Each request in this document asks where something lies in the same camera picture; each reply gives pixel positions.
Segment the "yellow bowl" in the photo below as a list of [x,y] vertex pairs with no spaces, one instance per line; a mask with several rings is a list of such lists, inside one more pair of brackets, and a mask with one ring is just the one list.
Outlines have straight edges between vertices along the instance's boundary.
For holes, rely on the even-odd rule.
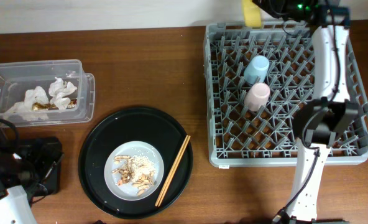
[[251,0],[242,0],[242,11],[246,27],[261,28],[262,19],[259,7]]

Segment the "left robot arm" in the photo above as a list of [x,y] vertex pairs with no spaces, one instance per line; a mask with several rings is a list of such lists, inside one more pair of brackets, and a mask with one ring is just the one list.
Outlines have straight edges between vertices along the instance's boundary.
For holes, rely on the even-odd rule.
[[60,188],[62,144],[56,137],[20,139],[0,119],[0,223],[35,223],[31,207]]

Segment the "grey plate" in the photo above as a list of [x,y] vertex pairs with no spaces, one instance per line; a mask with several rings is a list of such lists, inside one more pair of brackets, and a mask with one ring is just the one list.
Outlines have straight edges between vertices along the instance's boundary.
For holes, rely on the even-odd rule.
[[[115,156],[147,156],[156,168],[154,175],[155,185],[151,186],[143,195],[138,197],[136,189],[131,184],[118,187],[115,182],[120,178],[119,174],[112,174],[111,171],[120,166],[114,163]],[[152,145],[142,141],[131,141],[124,143],[109,155],[104,167],[104,179],[108,189],[119,199],[126,201],[142,200],[150,196],[161,184],[164,175],[164,163],[162,156]]]

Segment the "round black tray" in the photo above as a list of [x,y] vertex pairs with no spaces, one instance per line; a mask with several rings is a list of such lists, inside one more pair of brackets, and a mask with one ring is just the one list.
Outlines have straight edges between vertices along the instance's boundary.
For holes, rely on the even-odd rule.
[[107,187],[104,167],[108,156],[129,141],[149,143],[162,156],[164,171],[169,172],[186,137],[186,131],[169,114],[155,108],[132,107],[103,119],[86,137],[78,159],[78,175],[88,198],[102,211],[123,219],[147,218],[169,207],[184,191],[193,167],[193,152],[188,145],[159,207],[158,187],[145,199],[127,201]]

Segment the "gold foil wrapper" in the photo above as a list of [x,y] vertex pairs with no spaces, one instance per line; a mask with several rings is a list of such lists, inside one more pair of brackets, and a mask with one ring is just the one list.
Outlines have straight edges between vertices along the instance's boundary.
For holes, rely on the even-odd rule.
[[[77,104],[77,99],[72,99],[69,102],[69,104],[67,106],[67,109],[75,108],[76,107],[76,104]],[[34,110],[34,111],[35,110],[57,110],[57,109],[58,109],[57,106],[55,106],[54,104],[50,104],[50,103],[44,104],[44,105],[42,105],[40,103],[34,103],[32,105],[32,110]]]

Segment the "clear plastic bin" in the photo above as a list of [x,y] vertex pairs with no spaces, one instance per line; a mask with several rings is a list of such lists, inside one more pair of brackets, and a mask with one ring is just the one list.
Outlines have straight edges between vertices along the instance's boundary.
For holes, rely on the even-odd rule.
[[79,60],[0,63],[0,119],[16,126],[86,123],[94,103],[94,76]]

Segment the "food scraps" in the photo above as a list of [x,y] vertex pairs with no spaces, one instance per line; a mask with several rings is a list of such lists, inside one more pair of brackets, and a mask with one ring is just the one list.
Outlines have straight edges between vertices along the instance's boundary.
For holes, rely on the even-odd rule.
[[140,197],[155,185],[155,164],[147,156],[115,156],[114,163],[120,164],[111,171],[112,174],[120,175],[115,182],[118,187],[131,184],[136,189],[136,195]]

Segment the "black rectangular bin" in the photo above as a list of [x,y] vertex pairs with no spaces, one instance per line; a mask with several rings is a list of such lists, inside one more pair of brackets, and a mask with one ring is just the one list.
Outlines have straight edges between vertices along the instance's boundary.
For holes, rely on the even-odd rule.
[[24,139],[16,151],[18,178],[27,198],[55,194],[60,186],[60,168],[64,153],[56,137]]

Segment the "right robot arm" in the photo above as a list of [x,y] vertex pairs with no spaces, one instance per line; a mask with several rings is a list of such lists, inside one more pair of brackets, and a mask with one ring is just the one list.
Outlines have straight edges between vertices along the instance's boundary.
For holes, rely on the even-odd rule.
[[284,21],[307,22],[315,56],[312,100],[293,118],[297,166],[287,204],[272,223],[316,223],[316,204],[326,160],[358,115],[347,89],[345,59],[350,10],[337,1],[266,1],[255,4]]

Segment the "pink cup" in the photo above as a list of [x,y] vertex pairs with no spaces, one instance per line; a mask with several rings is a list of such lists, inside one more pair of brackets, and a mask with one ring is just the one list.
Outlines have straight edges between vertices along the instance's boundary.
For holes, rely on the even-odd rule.
[[257,112],[269,100],[270,88],[265,83],[255,83],[244,98],[244,105],[249,110]]

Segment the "white tissue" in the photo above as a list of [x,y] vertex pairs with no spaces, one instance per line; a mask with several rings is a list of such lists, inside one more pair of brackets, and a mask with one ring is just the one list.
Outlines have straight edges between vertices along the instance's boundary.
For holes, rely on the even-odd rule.
[[32,110],[34,103],[54,104],[58,110],[67,110],[69,102],[72,100],[68,96],[73,94],[78,88],[72,82],[63,81],[61,78],[55,77],[55,81],[50,84],[48,93],[41,87],[36,86],[34,89],[25,92],[23,101],[14,103],[3,116],[8,119],[10,114],[18,114],[25,121],[46,120],[48,110]]

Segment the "grey dishwasher rack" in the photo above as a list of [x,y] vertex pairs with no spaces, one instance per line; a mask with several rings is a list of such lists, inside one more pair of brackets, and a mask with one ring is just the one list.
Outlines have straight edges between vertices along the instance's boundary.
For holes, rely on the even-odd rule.
[[[219,168],[294,166],[293,116],[311,101],[315,80],[309,27],[281,21],[266,21],[260,28],[212,23],[203,49],[210,163]],[[253,112],[244,105],[251,86],[243,73],[257,55],[270,62],[265,78],[270,98]]]

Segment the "blue cup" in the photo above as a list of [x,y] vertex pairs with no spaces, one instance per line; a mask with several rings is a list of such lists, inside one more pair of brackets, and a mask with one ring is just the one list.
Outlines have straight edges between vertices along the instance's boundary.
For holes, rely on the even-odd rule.
[[262,55],[255,56],[244,71],[244,78],[250,85],[264,82],[269,69],[269,60]]

